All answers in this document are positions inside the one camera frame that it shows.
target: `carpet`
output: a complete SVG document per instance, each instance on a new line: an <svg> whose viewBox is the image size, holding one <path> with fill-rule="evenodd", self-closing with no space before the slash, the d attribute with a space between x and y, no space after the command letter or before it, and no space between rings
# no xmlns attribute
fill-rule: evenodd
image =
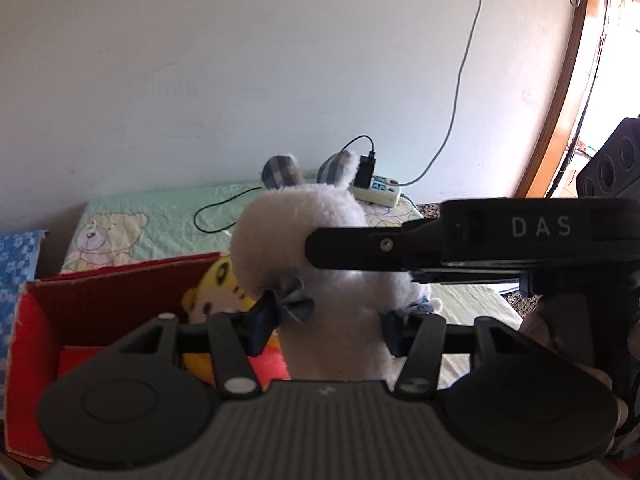
<svg viewBox="0 0 640 480"><path fill-rule="evenodd" d="M425 218L438 218L440 216L439 204L420 204L416 207L418 208L418 211L420 211L420 214ZM504 294L503 298L518 314L522 316L522 318L525 318L529 313L535 310L539 296L523 298L519 292L510 292L509 294Z"/></svg>

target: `black robotic device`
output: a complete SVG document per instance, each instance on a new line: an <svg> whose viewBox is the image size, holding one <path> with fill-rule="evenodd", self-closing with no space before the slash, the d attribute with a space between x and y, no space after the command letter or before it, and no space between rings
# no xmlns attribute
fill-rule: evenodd
<svg viewBox="0 0 640 480"><path fill-rule="evenodd" d="M637 202L445 202L441 218L400 228L318 229L306 255L428 282L518 276L543 294L572 358L612 376L630 406L620 433L637 423L638 362L626 349L639 318ZM614 397L494 319L382 316L390 352L407 356L394 391L276 381L263 393L246 356L279 322L271 293L199 326L161 316L70 372L38 409L57 459L44 478L612 478L598 459L615 432ZM182 352L207 351L217 389L179 367ZM437 390L443 353L468 353L472 371Z"/></svg>

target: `white lettering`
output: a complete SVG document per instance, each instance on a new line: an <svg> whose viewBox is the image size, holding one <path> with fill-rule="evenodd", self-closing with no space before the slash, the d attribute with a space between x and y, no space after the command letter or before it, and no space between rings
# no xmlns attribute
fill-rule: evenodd
<svg viewBox="0 0 640 480"><path fill-rule="evenodd" d="M558 225L562 228L559 231L560 236L568 236L571 234L571 226L569 225L569 217L561 216L558 219Z"/></svg>
<svg viewBox="0 0 640 480"><path fill-rule="evenodd" d="M512 217L511 226L513 228L514 238L522 238L527 233L527 223L522 216Z"/></svg>
<svg viewBox="0 0 640 480"><path fill-rule="evenodd" d="M551 236L551 231L546 226L545 217L541 216L540 220L538 220L538 230L536 231L536 236L540 236L540 233L545 233L547 236Z"/></svg>

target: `blue floral fabric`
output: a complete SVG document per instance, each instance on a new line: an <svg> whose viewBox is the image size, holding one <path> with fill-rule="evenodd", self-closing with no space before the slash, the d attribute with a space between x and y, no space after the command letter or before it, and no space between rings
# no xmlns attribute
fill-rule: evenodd
<svg viewBox="0 0 640 480"><path fill-rule="evenodd" d="M0 235L0 418L4 418L6 359L20 286L36 272L40 243L46 231Z"/></svg>

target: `plaid ear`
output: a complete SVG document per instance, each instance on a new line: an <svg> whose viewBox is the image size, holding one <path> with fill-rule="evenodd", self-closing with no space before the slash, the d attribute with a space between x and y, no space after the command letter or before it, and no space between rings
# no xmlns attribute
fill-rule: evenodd
<svg viewBox="0 0 640 480"><path fill-rule="evenodd" d="M347 187L358 171L358 159L353 152L344 150L330 156L318 170L318 184Z"/></svg>
<svg viewBox="0 0 640 480"><path fill-rule="evenodd" d="M262 168L262 183L266 189L280 189L304 184L305 178L292 155L275 155Z"/></svg>

